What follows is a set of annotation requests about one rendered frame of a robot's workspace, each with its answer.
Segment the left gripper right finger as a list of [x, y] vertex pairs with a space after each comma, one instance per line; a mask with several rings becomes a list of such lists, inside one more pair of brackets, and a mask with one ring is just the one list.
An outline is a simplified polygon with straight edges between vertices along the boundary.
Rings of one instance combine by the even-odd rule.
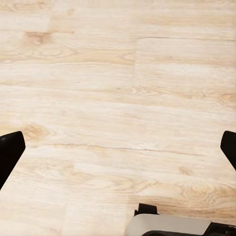
[[236, 133], [225, 131], [220, 147], [236, 170]]

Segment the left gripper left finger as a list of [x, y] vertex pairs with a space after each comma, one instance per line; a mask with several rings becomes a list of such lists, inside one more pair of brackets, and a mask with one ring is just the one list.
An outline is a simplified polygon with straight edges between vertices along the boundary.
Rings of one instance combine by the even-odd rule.
[[0, 136], [0, 190], [26, 149], [22, 131]]

